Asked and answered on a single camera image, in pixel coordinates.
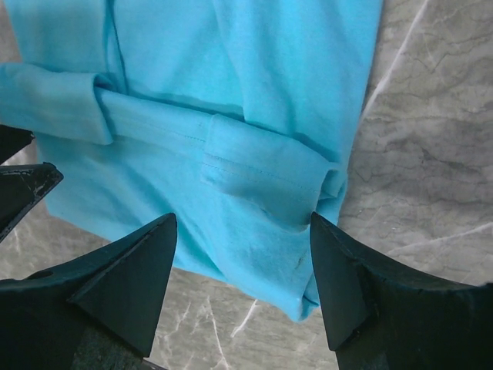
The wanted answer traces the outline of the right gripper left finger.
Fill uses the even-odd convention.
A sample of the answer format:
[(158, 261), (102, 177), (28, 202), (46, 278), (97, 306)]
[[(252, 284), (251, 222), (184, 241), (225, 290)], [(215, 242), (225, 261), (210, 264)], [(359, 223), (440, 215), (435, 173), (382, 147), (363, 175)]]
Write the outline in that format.
[(177, 241), (173, 214), (21, 279), (1, 282), (3, 369), (143, 369)]

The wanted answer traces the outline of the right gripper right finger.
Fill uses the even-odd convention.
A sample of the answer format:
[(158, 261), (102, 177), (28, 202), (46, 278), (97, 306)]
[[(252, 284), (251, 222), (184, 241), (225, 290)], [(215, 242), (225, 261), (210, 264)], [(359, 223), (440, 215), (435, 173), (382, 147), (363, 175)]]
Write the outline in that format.
[(312, 214), (310, 249), (341, 369), (490, 369), (492, 286), (408, 267)]

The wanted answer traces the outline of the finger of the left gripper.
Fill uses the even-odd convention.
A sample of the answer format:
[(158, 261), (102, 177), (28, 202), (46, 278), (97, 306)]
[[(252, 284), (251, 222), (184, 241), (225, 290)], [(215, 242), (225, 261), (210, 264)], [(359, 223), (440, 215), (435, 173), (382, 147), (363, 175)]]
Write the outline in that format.
[(31, 131), (0, 125), (0, 163), (4, 163), (34, 139)]
[(62, 180), (50, 163), (1, 166), (1, 241)]

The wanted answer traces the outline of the turquoise polo shirt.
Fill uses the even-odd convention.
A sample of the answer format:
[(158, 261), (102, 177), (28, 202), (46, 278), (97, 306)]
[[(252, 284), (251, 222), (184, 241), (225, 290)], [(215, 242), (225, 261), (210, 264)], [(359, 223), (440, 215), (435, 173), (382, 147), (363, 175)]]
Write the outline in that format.
[(63, 174), (52, 216), (115, 241), (178, 220), (174, 266), (301, 321), (336, 222), (379, 1), (7, 1), (1, 121)]

